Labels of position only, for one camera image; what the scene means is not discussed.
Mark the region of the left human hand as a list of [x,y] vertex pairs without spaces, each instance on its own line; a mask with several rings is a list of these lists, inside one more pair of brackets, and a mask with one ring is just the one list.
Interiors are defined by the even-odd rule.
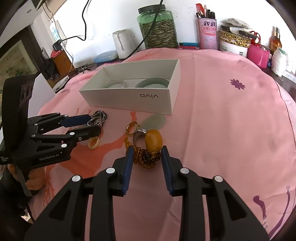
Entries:
[[[13,175],[15,180],[19,180],[18,175],[16,173],[16,167],[14,164],[8,164],[8,170]],[[37,191],[40,190],[45,183],[46,173],[45,167],[33,169],[28,174],[29,179],[26,181],[26,187],[29,190]]]

